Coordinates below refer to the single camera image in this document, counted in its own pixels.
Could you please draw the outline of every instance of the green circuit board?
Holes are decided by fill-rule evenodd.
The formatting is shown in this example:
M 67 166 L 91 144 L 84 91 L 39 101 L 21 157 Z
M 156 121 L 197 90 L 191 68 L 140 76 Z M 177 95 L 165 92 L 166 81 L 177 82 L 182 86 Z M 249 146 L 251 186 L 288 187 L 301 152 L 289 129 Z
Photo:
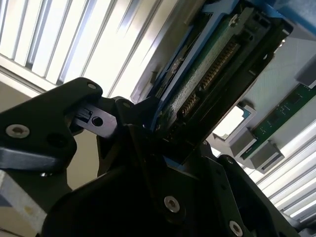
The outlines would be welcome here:
M 170 103 L 163 109 L 162 115 L 158 119 L 160 132 L 165 132 L 168 129 L 170 121 L 176 117 L 177 112 L 185 100 L 188 98 L 192 90 L 199 83 L 202 76 L 206 73 L 207 69 L 210 67 L 217 55 L 221 52 L 230 39 L 231 35 L 223 37 L 227 29 L 230 28 L 230 19 L 231 18 L 226 18 L 219 24 L 213 36 L 205 44 L 201 53 L 196 58 L 192 67 L 186 74 L 180 88 L 178 89 L 178 93 L 175 94 L 175 96 L 170 100 Z
M 310 89 L 302 84 L 298 85 L 285 99 L 278 104 L 269 115 L 263 119 L 251 133 L 257 141 L 241 155 L 247 159 L 258 147 L 272 136 L 293 115 L 305 106 L 316 95 L 316 88 Z

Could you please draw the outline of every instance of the metal slat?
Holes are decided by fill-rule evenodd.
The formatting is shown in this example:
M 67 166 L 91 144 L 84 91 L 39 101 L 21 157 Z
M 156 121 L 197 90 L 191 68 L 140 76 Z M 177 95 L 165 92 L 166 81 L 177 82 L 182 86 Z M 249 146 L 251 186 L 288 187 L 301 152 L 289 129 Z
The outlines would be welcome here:
M 85 77 L 101 85 L 104 96 L 113 85 L 156 3 L 153 0 L 142 0 L 136 5 L 119 1 L 115 7 L 117 14 L 115 18 L 110 18 L 84 73 Z
M 58 79 L 59 83 L 68 82 L 80 76 L 81 69 L 89 56 L 102 23 L 104 23 L 104 19 L 111 12 L 112 3 L 113 1 L 111 0 L 91 1 L 93 6 L 88 7 L 85 12 L 86 17 L 81 22 L 82 28 L 78 30 L 76 39 L 71 46 L 66 63 Z
M 32 37 L 35 33 L 36 22 L 40 13 L 41 2 L 42 0 L 30 0 L 27 4 L 21 35 L 14 57 L 14 61 L 22 66 L 26 64 Z
M 71 3 L 46 76 L 46 79 L 52 83 L 56 83 L 58 80 L 64 62 L 66 61 L 68 50 L 73 43 L 73 39 L 75 39 L 76 32 L 78 32 L 88 3 L 89 0 L 76 0 Z
M 63 29 L 72 0 L 52 1 L 46 19 L 43 33 L 39 42 L 39 48 L 35 55 L 32 71 L 41 77 L 45 77 L 51 62 L 56 43 Z
M 52 3 L 52 0 L 42 0 L 41 2 L 39 17 L 37 19 L 34 35 L 32 38 L 32 43 L 31 43 L 28 57 L 25 64 L 25 66 L 29 69 L 32 69 L 32 66 L 34 64 L 35 56 L 37 54 L 40 40 L 43 35 L 43 30 L 46 24 L 46 20 L 47 20 L 48 13 L 51 7 L 51 3 Z
M 279 180 L 284 174 L 291 171 L 292 169 L 297 170 L 297 166 L 300 165 L 306 157 L 312 155 L 316 151 L 315 142 L 309 144 L 304 150 L 299 151 L 298 154 L 290 157 L 287 162 L 283 163 L 278 169 L 274 170 L 268 177 L 258 183 L 258 187 L 261 190 L 265 190 L 268 187 L 273 186 L 272 184 Z
M 0 1 L 0 42 L 2 38 L 4 18 L 5 18 L 7 7 L 8 7 L 8 0 Z
M 28 0 L 10 0 L 7 3 L 0 53 L 10 59 L 14 59 L 16 54 L 27 3 Z
M 299 219 L 300 215 L 303 214 L 304 211 L 311 208 L 313 205 L 316 204 L 316 190 L 313 190 L 311 194 L 304 199 L 299 200 L 299 202 L 295 203 L 292 207 L 284 210 L 286 215 L 289 215 L 291 218 Z
M 316 171 L 314 170 L 310 175 L 307 175 L 307 179 L 311 179 L 310 181 L 306 182 L 305 184 L 299 184 L 296 189 L 294 187 L 286 190 L 284 193 L 281 193 L 280 196 L 283 198 L 276 198 L 271 199 L 271 202 L 276 206 L 277 209 L 283 209 L 287 206 L 290 206 L 294 201 L 300 199 L 302 196 L 306 195 L 311 190 L 316 189 Z
M 163 37 L 168 28 L 167 26 L 169 23 L 166 24 L 166 29 L 163 29 L 163 26 L 176 5 L 177 0 L 162 1 L 156 14 L 153 16 L 148 29 L 135 45 L 134 51 L 131 52 L 118 74 L 115 83 L 109 91 L 109 97 L 120 95 L 128 99 L 130 98 L 135 85 L 157 48 L 155 43 L 161 41 L 160 37 Z

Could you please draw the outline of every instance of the green pcb edge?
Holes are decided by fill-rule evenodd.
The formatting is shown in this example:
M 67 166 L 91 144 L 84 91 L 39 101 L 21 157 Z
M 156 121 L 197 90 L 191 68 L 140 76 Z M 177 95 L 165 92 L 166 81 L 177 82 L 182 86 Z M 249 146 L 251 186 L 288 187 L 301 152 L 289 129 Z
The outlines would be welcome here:
M 310 89 L 302 84 L 298 85 L 266 118 L 251 130 L 252 135 L 257 141 L 241 155 L 241 158 L 248 158 L 293 115 L 313 99 L 315 95 L 316 88 Z

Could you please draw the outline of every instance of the black plastic bracket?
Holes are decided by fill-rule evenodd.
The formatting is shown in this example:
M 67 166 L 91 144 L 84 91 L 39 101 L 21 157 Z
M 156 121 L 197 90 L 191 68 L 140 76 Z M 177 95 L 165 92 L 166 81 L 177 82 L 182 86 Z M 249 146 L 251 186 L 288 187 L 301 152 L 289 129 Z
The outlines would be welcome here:
M 100 86 L 78 78 L 1 113 L 0 168 L 65 170 L 77 149 L 70 122 L 80 104 L 101 95 Z

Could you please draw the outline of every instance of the screw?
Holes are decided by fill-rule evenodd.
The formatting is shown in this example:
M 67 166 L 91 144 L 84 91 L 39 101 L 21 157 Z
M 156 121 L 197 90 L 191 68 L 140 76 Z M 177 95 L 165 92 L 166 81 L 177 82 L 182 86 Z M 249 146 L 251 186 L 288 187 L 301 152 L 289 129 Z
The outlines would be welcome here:
M 163 200 L 164 205 L 168 208 L 169 211 L 177 213 L 180 210 L 180 204 L 177 199 L 173 196 L 166 196 Z
M 124 105 L 125 107 L 130 108 L 130 104 L 128 104 L 128 103 L 126 103 L 126 102 L 124 102 L 123 105 Z
M 21 124 L 12 124 L 5 129 L 7 135 L 13 138 L 26 138 L 30 134 L 28 127 Z
M 231 157 L 226 157 L 226 159 L 227 159 L 227 161 L 228 161 L 229 164 L 234 164 L 233 158 L 231 158 Z
M 243 232 L 241 227 L 237 224 L 236 221 L 230 221 L 229 222 L 229 227 L 231 228 L 232 232 L 238 236 L 238 237 L 242 237 L 243 236 Z
M 91 83 L 88 83 L 88 86 L 89 86 L 91 89 L 94 89 L 94 90 L 97 88 L 94 84 L 91 84 Z
M 48 177 L 48 176 L 51 176 L 52 174 L 50 173 L 42 173 L 40 174 L 41 177 Z
M 235 25 L 237 25 L 238 22 L 238 14 L 235 14 L 231 20 L 229 21 L 229 26 L 234 27 Z

